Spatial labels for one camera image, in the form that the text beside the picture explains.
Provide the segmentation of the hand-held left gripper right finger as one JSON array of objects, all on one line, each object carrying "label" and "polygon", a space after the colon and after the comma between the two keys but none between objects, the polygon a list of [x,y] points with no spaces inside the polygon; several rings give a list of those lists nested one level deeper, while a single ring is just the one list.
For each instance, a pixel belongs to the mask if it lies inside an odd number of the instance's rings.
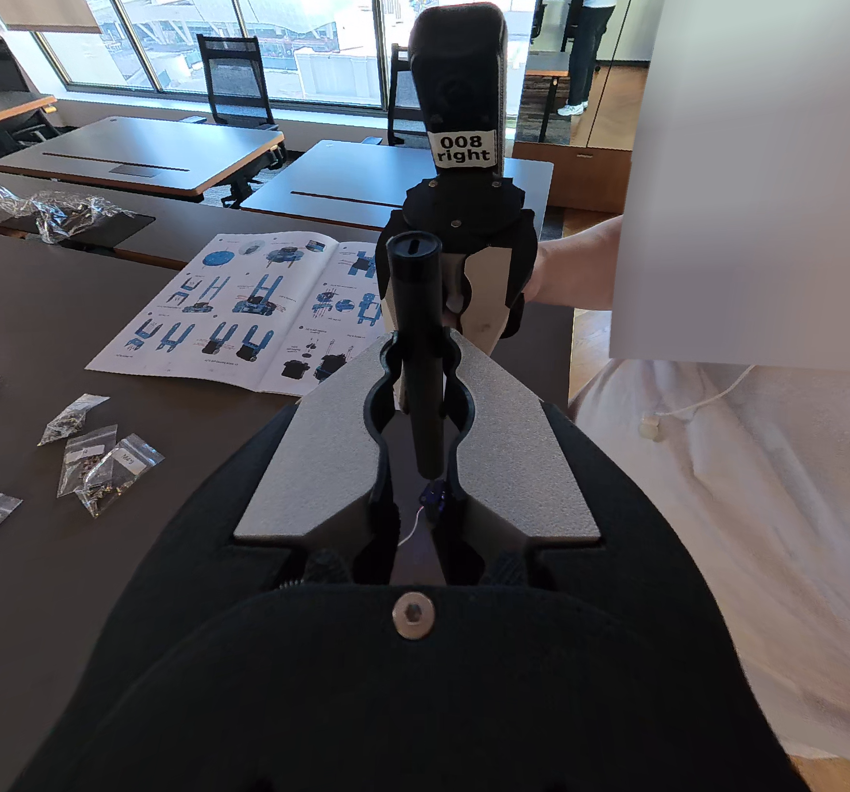
[{"label": "hand-held left gripper right finger", "polygon": [[599,528],[540,398],[457,331],[471,417],[455,449],[465,540],[597,540]]}]

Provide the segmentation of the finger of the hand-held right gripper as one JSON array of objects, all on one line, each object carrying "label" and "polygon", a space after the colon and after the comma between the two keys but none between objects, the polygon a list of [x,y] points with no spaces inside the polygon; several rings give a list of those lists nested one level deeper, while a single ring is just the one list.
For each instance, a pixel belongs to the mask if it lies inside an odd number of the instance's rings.
[{"label": "finger of the hand-held right gripper", "polygon": [[[396,332],[398,330],[397,312],[394,304],[394,294],[391,279],[388,279],[385,295],[382,297],[382,317],[385,325],[385,330]],[[408,412],[408,398],[406,390],[406,378],[403,364],[399,367],[398,378],[394,382],[394,400],[397,410]]]},{"label": "finger of the hand-held right gripper", "polygon": [[442,252],[443,322],[490,356],[506,328],[513,251],[489,246],[472,255]]}]

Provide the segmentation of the black electric screwdriver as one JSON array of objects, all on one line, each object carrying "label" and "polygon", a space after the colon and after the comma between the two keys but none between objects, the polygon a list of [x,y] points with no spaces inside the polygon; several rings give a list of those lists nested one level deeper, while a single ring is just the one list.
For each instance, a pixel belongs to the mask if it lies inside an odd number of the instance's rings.
[{"label": "black electric screwdriver", "polygon": [[435,480],[444,465],[442,244],[428,232],[408,231],[392,237],[387,252],[388,296],[417,468],[423,478]]}]

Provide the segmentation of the small servo motor with wires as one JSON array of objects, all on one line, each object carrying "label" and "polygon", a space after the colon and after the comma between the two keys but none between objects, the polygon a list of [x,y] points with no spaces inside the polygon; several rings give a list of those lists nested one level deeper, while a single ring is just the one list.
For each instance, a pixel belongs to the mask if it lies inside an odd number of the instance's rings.
[{"label": "small servo motor with wires", "polygon": [[409,542],[420,527],[428,529],[429,532],[435,531],[440,524],[447,498],[448,486],[445,479],[432,480],[428,483],[420,494],[412,526],[408,532],[402,534],[397,548]]}]

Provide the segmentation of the person's right forearm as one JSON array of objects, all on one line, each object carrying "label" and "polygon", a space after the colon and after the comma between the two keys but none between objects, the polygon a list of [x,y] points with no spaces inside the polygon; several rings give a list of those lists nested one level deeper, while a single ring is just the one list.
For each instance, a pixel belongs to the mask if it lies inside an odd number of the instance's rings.
[{"label": "person's right forearm", "polygon": [[622,215],[579,234],[538,245],[526,302],[609,311],[622,232]]}]

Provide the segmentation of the dark grey desk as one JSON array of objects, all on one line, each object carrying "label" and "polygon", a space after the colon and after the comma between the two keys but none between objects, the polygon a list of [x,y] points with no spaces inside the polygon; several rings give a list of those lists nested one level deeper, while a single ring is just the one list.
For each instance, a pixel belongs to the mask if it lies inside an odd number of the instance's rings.
[{"label": "dark grey desk", "polygon": [[[282,436],[282,398],[86,362],[169,273],[17,240],[2,247],[2,790],[57,790],[106,759],[106,789],[566,790],[562,708],[514,710],[507,675],[427,709],[482,650],[410,669],[361,661],[366,602],[383,632],[398,589],[282,588],[296,558],[220,529],[212,566],[189,561]],[[45,422],[84,391],[164,453],[100,519],[55,499],[62,448]]]}]

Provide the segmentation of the dark desk with flap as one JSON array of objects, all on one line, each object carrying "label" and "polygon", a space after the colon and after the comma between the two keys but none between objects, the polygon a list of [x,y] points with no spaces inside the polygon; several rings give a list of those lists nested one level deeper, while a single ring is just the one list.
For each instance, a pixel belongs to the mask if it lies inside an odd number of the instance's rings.
[{"label": "dark desk with flap", "polygon": [[203,203],[169,200],[157,196],[96,189],[90,186],[3,173],[1,184],[17,195],[54,190],[79,195],[100,195],[123,209],[151,217],[152,222],[131,234],[105,226],[82,234],[70,247],[99,246],[107,254],[134,262],[178,270],[188,263],[217,234],[271,234],[287,231],[324,234],[345,242],[374,244],[378,231],[346,227],[321,221],[224,209]]}]

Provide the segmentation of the low wooden cabinet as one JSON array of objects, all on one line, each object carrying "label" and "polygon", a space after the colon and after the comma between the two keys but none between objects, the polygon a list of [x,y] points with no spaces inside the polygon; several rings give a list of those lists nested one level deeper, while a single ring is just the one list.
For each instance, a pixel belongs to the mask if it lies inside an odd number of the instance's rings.
[{"label": "low wooden cabinet", "polygon": [[553,165],[548,204],[620,215],[632,169],[631,149],[515,142],[513,158]]}]

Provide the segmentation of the large glass window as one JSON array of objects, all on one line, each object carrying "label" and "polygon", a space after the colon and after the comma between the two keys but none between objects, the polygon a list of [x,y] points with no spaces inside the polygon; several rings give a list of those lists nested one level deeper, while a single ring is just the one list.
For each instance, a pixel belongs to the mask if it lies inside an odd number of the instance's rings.
[{"label": "large glass window", "polygon": [[274,104],[382,109],[393,45],[425,9],[490,2],[507,38],[507,114],[521,98],[537,0],[86,0],[100,35],[38,33],[63,83],[138,93],[205,93],[199,35],[259,40]]}]

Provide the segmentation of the person's white shirt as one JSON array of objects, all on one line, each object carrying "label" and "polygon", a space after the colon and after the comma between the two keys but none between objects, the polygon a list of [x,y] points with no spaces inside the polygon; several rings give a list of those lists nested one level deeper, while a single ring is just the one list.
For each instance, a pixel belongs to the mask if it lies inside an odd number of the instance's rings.
[{"label": "person's white shirt", "polygon": [[848,758],[848,373],[612,360],[570,403],[643,489],[716,597],[753,692],[791,753]]}]

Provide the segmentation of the group of small screw bags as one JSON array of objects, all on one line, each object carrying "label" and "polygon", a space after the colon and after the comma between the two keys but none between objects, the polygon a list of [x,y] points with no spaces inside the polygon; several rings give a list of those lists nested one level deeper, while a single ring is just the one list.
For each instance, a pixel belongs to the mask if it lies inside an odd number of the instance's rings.
[{"label": "group of small screw bags", "polygon": [[118,426],[85,431],[91,410],[109,400],[81,394],[44,427],[37,446],[64,444],[55,498],[75,496],[92,518],[125,494],[163,456],[137,434],[118,439]]}]

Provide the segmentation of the white instruction booklet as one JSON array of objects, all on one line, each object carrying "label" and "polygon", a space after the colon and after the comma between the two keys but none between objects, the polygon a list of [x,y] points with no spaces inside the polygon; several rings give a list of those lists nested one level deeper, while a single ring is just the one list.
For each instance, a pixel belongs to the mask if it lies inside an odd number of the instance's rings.
[{"label": "white instruction booklet", "polygon": [[296,398],[385,331],[376,245],[218,234],[89,364]]}]

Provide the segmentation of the crumpled clear plastic wrap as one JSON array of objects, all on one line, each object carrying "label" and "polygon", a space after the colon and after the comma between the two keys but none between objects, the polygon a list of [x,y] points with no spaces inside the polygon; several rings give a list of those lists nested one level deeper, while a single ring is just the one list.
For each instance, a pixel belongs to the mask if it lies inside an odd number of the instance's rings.
[{"label": "crumpled clear plastic wrap", "polygon": [[4,186],[1,188],[1,213],[2,221],[13,220],[21,224],[31,220],[41,240],[48,245],[57,245],[120,217],[131,221],[141,217],[98,194],[47,189],[17,195]]}]

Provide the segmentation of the wood-edged table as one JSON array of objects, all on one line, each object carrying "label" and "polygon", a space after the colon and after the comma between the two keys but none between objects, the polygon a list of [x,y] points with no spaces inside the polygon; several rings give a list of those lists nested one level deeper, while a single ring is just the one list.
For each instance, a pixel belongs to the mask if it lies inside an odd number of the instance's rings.
[{"label": "wood-edged table", "polygon": [[29,92],[1,92],[1,121],[31,115],[57,102],[56,96]]}]

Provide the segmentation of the white drawstring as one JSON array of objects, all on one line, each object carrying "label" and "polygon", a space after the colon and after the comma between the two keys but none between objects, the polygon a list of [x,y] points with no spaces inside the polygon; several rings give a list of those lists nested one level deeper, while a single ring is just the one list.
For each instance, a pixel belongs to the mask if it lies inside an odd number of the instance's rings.
[{"label": "white drawstring", "polygon": [[700,400],[697,403],[689,404],[687,406],[683,406],[681,408],[677,408],[669,411],[653,411],[649,413],[645,413],[642,416],[641,422],[638,427],[638,431],[640,436],[647,438],[652,441],[658,441],[661,439],[661,421],[667,418],[681,418],[685,415],[691,415],[696,413],[696,411],[705,408],[708,405],[712,405],[725,397],[728,394],[731,394],[748,376],[751,372],[753,372],[757,366],[755,364],[747,366],[740,375],[732,382],[728,387],[722,390],[720,393],[714,394],[711,397]]}]

